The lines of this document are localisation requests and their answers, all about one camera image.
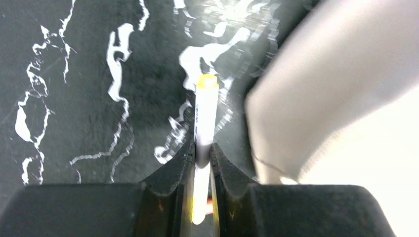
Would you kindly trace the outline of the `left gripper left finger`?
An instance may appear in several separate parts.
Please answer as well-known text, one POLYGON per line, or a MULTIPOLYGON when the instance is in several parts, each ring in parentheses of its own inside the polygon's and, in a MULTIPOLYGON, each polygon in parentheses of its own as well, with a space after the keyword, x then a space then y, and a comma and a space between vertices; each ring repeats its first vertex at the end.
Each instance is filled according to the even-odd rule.
POLYGON ((195 150, 138 183, 27 186, 0 216, 3 237, 188 237, 195 150))

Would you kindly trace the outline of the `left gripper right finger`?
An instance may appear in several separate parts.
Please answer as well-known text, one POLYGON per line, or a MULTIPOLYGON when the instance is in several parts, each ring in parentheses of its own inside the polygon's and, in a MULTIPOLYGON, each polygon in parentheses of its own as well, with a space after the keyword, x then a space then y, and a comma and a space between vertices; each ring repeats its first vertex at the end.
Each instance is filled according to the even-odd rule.
POLYGON ((218 237, 392 237, 379 203, 356 185, 262 185, 210 152, 218 237))

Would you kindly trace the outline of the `white yellow highlighter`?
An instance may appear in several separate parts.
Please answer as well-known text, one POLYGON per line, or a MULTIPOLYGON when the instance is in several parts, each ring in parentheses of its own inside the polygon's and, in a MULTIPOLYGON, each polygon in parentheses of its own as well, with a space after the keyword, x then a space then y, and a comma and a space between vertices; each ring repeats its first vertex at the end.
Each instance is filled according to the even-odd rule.
POLYGON ((194 144, 195 173, 193 181, 192 223, 199 225, 207 213, 210 179, 210 150, 213 145, 218 104, 217 77, 201 75, 196 84, 194 144))

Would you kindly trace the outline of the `cream canvas student bag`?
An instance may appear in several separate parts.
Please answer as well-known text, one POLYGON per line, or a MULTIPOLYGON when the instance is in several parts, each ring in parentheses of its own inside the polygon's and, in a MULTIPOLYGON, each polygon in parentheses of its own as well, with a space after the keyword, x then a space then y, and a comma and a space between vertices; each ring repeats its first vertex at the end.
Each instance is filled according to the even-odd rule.
POLYGON ((324 0, 245 103, 262 184, 352 184, 419 234, 419 3, 324 0))

